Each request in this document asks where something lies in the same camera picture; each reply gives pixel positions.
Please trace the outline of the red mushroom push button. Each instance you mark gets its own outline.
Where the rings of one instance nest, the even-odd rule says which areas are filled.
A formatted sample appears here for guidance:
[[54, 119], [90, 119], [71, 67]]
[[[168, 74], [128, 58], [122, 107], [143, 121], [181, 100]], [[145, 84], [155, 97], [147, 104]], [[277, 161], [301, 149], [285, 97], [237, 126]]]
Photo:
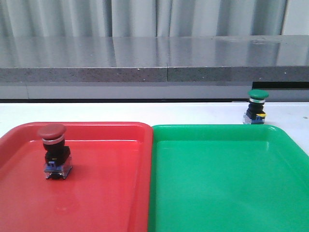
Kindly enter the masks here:
[[66, 179], [72, 169], [70, 147], [65, 145], [66, 127], [49, 124], [38, 130], [45, 153], [44, 173], [46, 179]]

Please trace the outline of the grey granite counter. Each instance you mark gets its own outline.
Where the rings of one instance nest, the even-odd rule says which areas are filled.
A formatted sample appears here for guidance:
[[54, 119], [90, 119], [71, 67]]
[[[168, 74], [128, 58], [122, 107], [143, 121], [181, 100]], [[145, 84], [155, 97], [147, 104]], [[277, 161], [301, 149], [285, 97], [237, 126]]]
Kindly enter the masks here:
[[309, 38], [5, 37], [0, 99], [8, 101], [244, 101], [309, 99]]

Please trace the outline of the green plastic tray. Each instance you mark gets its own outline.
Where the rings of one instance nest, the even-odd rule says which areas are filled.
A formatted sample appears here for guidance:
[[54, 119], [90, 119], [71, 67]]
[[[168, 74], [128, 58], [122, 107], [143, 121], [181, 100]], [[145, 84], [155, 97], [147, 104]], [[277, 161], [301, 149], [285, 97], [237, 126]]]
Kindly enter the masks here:
[[306, 232], [309, 158], [270, 125], [154, 126], [151, 232]]

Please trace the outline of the red plastic tray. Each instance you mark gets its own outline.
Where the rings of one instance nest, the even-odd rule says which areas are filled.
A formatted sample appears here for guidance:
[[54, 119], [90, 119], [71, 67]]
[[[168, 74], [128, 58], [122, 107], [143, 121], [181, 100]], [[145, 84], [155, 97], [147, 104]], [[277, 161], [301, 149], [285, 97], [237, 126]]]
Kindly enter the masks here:
[[67, 122], [72, 170], [46, 179], [42, 122], [0, 140], [3, 232], [145, 232], [153, 130], [138, 122]]

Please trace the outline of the green mushroom push button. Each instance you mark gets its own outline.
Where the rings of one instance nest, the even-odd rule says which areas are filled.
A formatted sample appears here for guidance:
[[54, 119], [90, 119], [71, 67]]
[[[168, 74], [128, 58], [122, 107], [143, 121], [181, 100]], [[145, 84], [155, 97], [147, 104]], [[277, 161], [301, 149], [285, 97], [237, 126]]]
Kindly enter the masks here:
[[249, 105], [244, 113], [244, 124], [264, 124], [266, 113], [264, 112], [264, 103], [269, 93], [265, 90], [252, 89], [248, 92]]

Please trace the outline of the white pleated curtain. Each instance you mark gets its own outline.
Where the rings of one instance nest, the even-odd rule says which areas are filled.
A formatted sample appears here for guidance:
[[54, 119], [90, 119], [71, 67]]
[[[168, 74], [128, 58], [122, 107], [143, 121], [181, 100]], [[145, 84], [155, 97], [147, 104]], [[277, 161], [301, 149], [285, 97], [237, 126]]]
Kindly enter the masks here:
[[1, 37], [280, 35], [285, 0], [3, 0]]

